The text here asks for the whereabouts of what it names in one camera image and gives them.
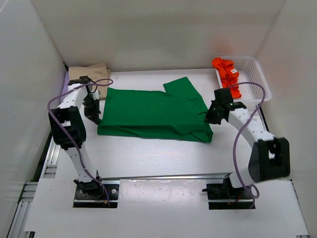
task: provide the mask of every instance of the white wall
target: white wall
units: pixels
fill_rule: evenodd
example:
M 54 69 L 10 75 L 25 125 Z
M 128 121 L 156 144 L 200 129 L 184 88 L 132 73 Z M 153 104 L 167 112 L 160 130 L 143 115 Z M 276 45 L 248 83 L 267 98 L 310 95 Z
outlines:
M 312 237 L 317 237 L 317 1 L 287 0 L 258 53 L 272 100 L 269 129 L 290 142 L 291 178 Z
M 5 0 L 0 0 L 0 8 L 3 6 L 4 3 L 5 3 Z
M 284 0 L 32 0 L 69 66 L 209 68 L 254 56 Z
M 64 67 L 29 0 L 0 0 L 0 237 L 49 132 L 46 104 L 61 92 Z

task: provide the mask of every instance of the white table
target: white table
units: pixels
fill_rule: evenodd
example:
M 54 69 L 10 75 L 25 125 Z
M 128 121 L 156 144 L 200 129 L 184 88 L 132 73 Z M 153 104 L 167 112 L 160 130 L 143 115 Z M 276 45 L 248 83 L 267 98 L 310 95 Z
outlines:
M 161 90 L 163 84 L 187 76 L 209 108 L 214 90 L 219 88 L 215 69 L 115 72 L 116 89 Z M 103 178 L 225 174 L 234 171 L 232 146 L 237 130 L 225 120 L 211 125 L 212 142 L 141 139 L 97 135 L 97 127 L 83 116 L 85 142 L 92 163 Z M 241 137 L 237 146 L 238 165 L 247 166 L 251 148 Z M 56 178 L 74 179 L 76 171 L 68 155 L 61 151 Z
M 206 105 L 219 88 L 214 69 L 118 72 L 113 88 L 163 90 L 163 84 L 187 76 Z M 210 144 L 98 136 L 84 119 L 86 147 L 104 178 L 226 174 L 234 171 L 232 144 L 237 130 L 225 121 L 212 125 Z M 247 166 L 251 148 L 238 143 L 238 165 Z M 291 181 L 259 184 L 261 196 L 254 210 L 208 210 L 201 180 L 121 180 L 117 209 L 72 208 L 75 168 L 59 153 L 55 179 L 39 181 L 25 231 L 35 238 L 50 237 L 276 237 L 308 235 Z

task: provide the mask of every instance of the white plastic basket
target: white plastic basket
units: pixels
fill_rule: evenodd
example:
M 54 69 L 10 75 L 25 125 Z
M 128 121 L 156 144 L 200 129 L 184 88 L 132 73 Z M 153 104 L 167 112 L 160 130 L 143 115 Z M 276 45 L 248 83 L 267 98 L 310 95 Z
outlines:
M 254 57 L 249 56 L 221 56 L 224 60 L 232 60 L 234 67 L 239 71 L 238 83 L 241 82 L 254 82 L 262 85 L 265 89 L 265 101 L 272 98 L 271 91 L 266 83 L 261 67 Z M 216 70 L 220 88 L 222 83 L 218 70 Z M 239 90 L 242 95 L 241 98 L 234 99 L 246 104 L 256 105 L 260 103 L 263 92 L 257 85 L 243 84 L 239 85 Z

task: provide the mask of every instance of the green cloth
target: green cloth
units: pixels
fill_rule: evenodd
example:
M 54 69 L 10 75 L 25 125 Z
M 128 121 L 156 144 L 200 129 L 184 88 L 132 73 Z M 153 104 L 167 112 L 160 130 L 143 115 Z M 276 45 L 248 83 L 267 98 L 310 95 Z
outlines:
M 207 107 L 187 77 L 164 84 L 166 92 L 108 88 L 98 135 L 210 143 Z

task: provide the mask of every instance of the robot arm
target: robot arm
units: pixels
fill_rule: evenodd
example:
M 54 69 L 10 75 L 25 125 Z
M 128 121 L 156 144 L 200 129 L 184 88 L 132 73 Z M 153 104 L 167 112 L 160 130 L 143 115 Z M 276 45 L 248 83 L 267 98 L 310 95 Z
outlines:
M 70 156 L 78 173 L 78 180 L 75 180 L 74 182 L 81 188 L 83 193 L 96 197 L 102 193 L 102 188 L 91 178 L 91 176 L 99 181 L 101 181 L 101 179 L 98 171 L 90 162 L 86 151 L 84 144 L 86 141 L 86 130 L 79 109 L 81 108 L 81 105 L 84 105 L 85 117 L 95 124 L 98 124 L 99 114 L 101 113 L 99 110 L 99 93 L 98 91 L 92 92 L 91 85 L 75 89 L 82 84 L 89 83 L 92 83 L 92 80 L 87 76 L 80 77 L 80 79 L 76 80 L 70 80 L 68 91 L 73 91 L 64 98 L 62 103 L 56 109 L 52 109 L 53 115 L 63 125 L 64 129 L 67 130 L 79 147 L 81 159 L 74 144 L 50 114 L 49 119 L 54 142 L 57 145 L 60 145 Z
M 229 88 L 215 90 L 215 100 L 212 101 L 205 121 L 211 124 L 221 124 L 225 119 L 240 130 L 250 115 L 241 102 L 233 102 Z M 286 177 L 290 174 L 289 143 L 285 138 L 275 138 L 263 130 L 255 120 L 251 120 L 242 132 L 252 148 L 247 168 L 239 170 L 246 186 L 270 179 Z M 241 188 L 237 173 L 229 174 L 230 187 Z

